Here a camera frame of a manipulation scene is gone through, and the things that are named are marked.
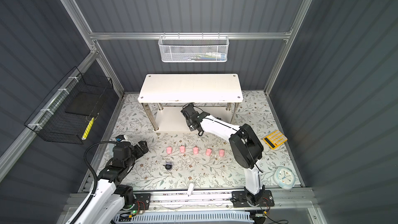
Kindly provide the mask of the dark purple toy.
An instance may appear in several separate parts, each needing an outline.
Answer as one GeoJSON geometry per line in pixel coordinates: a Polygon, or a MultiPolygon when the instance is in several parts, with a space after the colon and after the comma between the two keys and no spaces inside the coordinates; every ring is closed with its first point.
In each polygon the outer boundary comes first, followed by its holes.
{"type": "Polygon", "coordinates": [[[164,167],[165,167],[165,169],[166,169],[167,171],[170,171],[170,170],[173,168],[173,165],[172,165],[171,163],[166,163],[166,164],[164,165],[164,167]]]}

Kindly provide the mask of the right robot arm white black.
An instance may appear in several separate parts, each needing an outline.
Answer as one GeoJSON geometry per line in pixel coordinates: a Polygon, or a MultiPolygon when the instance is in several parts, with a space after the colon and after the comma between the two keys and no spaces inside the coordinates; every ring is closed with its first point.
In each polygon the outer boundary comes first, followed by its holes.
{"type": "Polygon", "coordinates": [[[258,206],[265,192],[260,179],[262,171],[258,165],[264,147],[252,127],[224,122],[205,111],[199,113],[193,103],[184,105],[181,113],[190,131],[198,131],[198,136],[208,132],[229,142],[235,161],[244,169],[247,202],[251,206],[258,206]]]}

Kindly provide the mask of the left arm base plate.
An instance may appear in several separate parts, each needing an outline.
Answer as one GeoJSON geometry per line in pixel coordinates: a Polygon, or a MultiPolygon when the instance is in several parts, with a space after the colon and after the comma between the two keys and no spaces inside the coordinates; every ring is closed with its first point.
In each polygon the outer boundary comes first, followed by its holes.
{"type": "Polygon", "coordinates": [[[149,210],[151,194],[135,194],[135,202],[126,205],[124,211],[146,211],[149,210]]]}

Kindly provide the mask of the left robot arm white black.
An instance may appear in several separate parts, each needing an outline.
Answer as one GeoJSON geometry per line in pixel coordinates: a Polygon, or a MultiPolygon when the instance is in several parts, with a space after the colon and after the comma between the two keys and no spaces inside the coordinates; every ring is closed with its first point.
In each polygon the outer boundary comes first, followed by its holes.
{"type": "Polygon", "coordinates": [[[151,194],[135,196],[133,187],[122,184],[136,160],[148,151],[145,141],[139,141],[137,145],[128,141],[102,141],[89,146],[84,153],[84,162],[93,177],[93,184],[86,198],[66,223],[113,224],[119,211],[132,217],[148,210],[151,194]],[[87,153],[91,148],[102,144],[114,144],[114,156],[97,174],[87,159],[87,153]]]}

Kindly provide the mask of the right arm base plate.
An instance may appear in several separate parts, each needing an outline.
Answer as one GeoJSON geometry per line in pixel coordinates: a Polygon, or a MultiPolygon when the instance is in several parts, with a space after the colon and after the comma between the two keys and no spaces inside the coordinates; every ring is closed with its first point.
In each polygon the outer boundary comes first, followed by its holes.
{"type": "Polygon", "coordinates": [[[261,190],[257,195],[253,195],[246,190],[233,191],[230,201],[235,208],[275,206],[274,198],[270,190],[261,190]]]}

